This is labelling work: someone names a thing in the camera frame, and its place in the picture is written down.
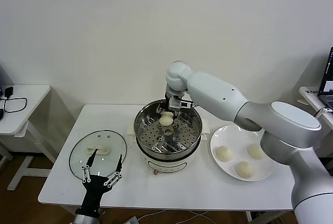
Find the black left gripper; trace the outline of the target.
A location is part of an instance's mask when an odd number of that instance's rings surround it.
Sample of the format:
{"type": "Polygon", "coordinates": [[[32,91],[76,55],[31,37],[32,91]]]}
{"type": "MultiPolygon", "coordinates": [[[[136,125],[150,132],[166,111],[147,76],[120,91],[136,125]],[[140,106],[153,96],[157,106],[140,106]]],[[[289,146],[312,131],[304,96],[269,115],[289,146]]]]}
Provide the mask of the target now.
{"type": "Polygon", "coordinates": [[[93,165],[96,153],[98,149],[95,149],[92,155],[88,158],[86,165],[81,167],[83,179],[82,182],[86,189],[85,197],[82,205],[75,211],[77,215],[100,215],[100,203],[104,193],[111,190],[109,187],[113,187],[120,179],[122,179],[122,154],[118,160],[116,170],[110,178],[90,175],[90,168],[93,165]]]}

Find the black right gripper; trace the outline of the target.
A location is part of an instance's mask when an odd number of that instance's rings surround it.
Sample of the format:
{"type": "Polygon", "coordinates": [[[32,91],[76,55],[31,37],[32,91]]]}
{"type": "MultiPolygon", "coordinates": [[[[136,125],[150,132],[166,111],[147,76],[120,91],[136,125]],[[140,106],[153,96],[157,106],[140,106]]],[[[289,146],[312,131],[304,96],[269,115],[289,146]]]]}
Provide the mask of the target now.
{"type": "MultiPolygon", "coordinates": [[[[181,114],[180,110],[180,99],[177,96],[172,96],[171,98],[166,99],[166,108],[168,111],[175,112],[175,116],[178,117],[181,114]]],[[[163,113],[163,107],[158,105],[157,114],[163,113]]]]}

